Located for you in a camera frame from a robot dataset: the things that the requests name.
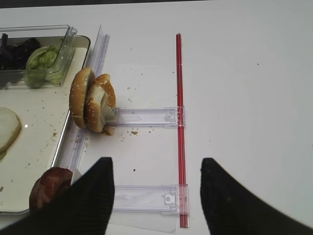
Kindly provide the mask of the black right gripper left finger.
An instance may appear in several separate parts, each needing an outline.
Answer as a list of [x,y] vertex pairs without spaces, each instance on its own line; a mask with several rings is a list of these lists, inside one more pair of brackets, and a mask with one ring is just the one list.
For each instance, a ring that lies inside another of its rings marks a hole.
[[114,202],[113,164],[100,158],[42,209],[2,229],[2,235],[103,235]]

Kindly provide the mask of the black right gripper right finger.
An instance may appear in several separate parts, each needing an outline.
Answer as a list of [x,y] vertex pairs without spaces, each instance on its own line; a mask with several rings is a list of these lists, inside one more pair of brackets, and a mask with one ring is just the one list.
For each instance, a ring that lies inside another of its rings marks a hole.
[[311,235],[312,228],[255,196],[213,158],[201,164],[201,206],[212,235]]

